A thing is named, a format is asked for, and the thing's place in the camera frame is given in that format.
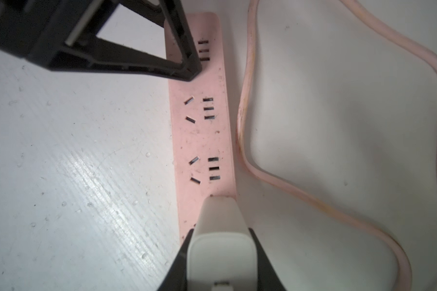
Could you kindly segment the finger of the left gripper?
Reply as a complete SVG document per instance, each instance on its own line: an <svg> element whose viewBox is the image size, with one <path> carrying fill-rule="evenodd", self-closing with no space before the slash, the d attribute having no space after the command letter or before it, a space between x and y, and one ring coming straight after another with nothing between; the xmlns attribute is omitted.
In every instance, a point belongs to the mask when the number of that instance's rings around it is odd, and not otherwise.
<svg viewBox="0 0 437 291"><path fill-rule="evenodd" d="M169 78L195 78L202 65L181 1L159 1L166 21L166 41L173 37L177 52L170 55L166 44L166 71Z"/></svg>

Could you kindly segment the white USB charger adapter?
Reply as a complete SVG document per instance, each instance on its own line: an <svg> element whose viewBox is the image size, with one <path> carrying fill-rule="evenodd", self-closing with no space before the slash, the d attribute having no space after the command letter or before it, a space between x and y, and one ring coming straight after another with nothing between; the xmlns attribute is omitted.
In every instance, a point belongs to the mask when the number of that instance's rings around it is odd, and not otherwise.
<svg viewBox="0 0 437 291"><path fill-rule="evenodd" d="M187 251L189 291L256 291L257 247L234 198L204 201Z"/></svg>

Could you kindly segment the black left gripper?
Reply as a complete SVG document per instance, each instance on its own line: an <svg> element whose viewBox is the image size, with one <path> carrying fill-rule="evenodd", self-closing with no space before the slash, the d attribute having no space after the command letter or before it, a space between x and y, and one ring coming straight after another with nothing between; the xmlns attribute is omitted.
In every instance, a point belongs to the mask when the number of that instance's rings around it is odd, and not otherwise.
<svg viewBox="0 0 437 291"><path fill-rule="evenodd" d="M97 38L116 1L0 1L0 50L51 71L195 78L190 36L176 39L181 62Z"/></svg>

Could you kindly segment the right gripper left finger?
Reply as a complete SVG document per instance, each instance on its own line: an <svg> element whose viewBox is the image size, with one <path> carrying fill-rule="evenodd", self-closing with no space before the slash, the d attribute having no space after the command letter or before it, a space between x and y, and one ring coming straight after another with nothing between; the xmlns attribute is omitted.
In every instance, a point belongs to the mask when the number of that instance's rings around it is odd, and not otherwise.
<svg viewBox="0 0 437 291"><path fill-rule="evenodd" d="M187 291L187 253L193 236L194 229L190 229L173 260L172 266L165 279L157 289L158 291Z"/></svg>

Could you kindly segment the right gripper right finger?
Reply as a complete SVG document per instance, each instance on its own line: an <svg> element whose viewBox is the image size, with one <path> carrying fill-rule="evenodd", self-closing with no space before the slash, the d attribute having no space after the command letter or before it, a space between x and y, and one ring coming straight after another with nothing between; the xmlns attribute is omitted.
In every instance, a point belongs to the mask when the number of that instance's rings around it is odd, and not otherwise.
<svg viewBox="0 0 437 291"><path fill-rule="evenodd" d="M249 228L257 250L257 290L258 291L286 291L266 255L255 231Z"/></svg>

